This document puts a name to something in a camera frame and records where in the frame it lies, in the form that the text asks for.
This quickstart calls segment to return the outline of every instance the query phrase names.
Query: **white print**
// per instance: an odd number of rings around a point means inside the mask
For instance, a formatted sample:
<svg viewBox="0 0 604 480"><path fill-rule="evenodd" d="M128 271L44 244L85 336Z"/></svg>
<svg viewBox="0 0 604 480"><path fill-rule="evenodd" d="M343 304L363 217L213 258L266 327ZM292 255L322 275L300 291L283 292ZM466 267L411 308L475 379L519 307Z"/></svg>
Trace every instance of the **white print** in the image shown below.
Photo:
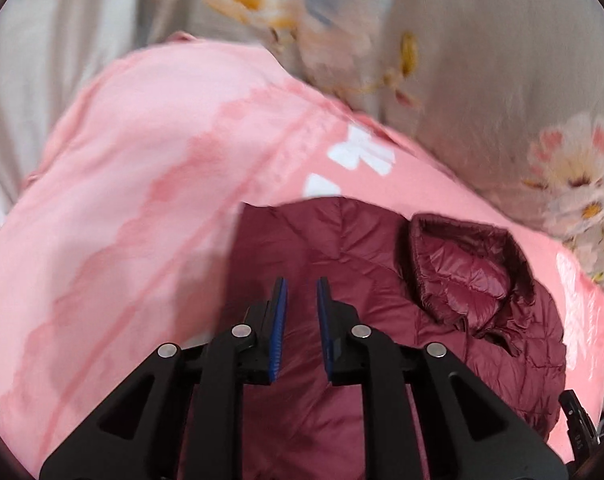
<svg viewBox="0 0 604 480"><path fill-rule="evenodd" d="M316 196L339 196L341 189L337 184L317 173L311 173L304 183L304 198Z"/></svg>
<svg viewBox="0 0 604 480"><path fill-rule="evenodd" d="M381 176L391 173L395 163L395 152L387 146L374 143L370 132L355 123L349 124L346 142L330 147L327 155L330 160L351 171L357 169L361 159Z"/></svg>
<svg viewBox="0 0 604 480"><path fill-rule="evenodd" d="M562 253L556 256L557 272L560 275L562 288L564 289L564 304L566 306L566 315L564 316L564 339L562 342L566 345L566 369L575 370L578 361L578 354L586 359L588 354L589 342L586 341L584 327L588 321L592 322L592 310L594 308L593 298L584 301L584 297L577 290L577 280L579 270L573 261ZM589 309L589 319L587 320L586 309ZM591 366L593 366L593 356L591 355Z"/></svg>

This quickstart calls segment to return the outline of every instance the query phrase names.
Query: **gray fabric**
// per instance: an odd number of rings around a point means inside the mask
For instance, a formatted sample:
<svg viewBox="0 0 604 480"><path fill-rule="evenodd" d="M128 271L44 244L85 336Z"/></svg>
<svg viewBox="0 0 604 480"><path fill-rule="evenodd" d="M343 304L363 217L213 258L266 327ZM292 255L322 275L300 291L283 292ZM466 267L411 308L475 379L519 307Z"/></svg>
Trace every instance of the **gray fabric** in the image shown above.
<svg viewBox="0 0 604 480"><path fill-rule="evenodd" d="M281 48L268 30L222 16L204 0L175 1L182 22L156 26L152 40L184 28L262 41L290 72L317 75L295 44ZM544 228L550 196L522 184L532 177L527 153L544 128L581 112L604 116L604 10L597 0L392 0L380 21L355 75L339 74L335 86L340 78L362 86L378 80L397 66L400 38L410 31L419 65L400 89L421 110L399 104L388 89L339 96L418 139L512 218ZM336 62L342 56L337 51Z"/></svg>
<svg viewBox="0 0 604 480"><path fill-rule="evenodd" d="M0 11L0 226L77 91L133 48L137 0L8 0Z"/></svg>

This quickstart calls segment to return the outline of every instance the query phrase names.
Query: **floral bedsheet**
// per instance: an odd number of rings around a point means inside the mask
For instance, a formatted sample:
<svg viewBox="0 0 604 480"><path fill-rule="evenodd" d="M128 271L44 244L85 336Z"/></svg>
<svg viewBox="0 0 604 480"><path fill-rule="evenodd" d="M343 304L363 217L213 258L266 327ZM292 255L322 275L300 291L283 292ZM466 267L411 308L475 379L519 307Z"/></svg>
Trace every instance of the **floral bedsheet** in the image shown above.
<svg viewBox="0 0 604 480"><path fill-rule="evenodd" d="M418 140L604 288L604 10L597 0L153 0L176 28L264 44Z"/></svg>

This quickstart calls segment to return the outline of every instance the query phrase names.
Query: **white flower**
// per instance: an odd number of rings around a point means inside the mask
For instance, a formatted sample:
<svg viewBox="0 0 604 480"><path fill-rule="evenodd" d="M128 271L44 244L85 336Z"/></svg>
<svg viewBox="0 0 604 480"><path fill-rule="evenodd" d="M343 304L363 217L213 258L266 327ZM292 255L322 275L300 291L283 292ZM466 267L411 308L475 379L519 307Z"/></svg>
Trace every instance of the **white flower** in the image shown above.
<svg viewBox="0 0 604 480"><path fill-rule="evenodd" d="M569 238L583 233L604 219L604 191L595 186L567 189L549 200L543 213L544 230Z"/></svg>
<svg viewBox="0 0 604 480"><path fill-rule="evenodd" d="M531 172L551 190L590 186L604 176L604 118L588 113L547 128L528 151Z"/></svg>

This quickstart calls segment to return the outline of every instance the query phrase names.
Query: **blue gripper pad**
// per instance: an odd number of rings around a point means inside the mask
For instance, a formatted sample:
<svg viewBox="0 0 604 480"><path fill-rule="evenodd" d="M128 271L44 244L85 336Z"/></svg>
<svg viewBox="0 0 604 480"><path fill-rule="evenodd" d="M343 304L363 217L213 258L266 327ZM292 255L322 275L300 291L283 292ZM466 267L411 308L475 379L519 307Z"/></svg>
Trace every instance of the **blue gripper pad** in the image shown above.
<svg viewBox="0 0 604 480"><path fill-rule="evenodd" d="M320 322L320 337L322 339L322 357L326 375L331 381L333 379L333 342L331 341L331 330L329 328L329 313L327 309L331 305L331 290L326 278L317 280L317 317Z"/></svg>
<svg viewBox="0 0 604 480"><path fill-rule="evenodd" d="M284 339L284 325L287 316L287 294L287 280L284 278L278 279L278 283L275 284L274 297L272 298L272 301L275 302L275 316L271 330L271 339L269 340L269 378L271 382L277 378L282 362L282 341Z"/></svg>

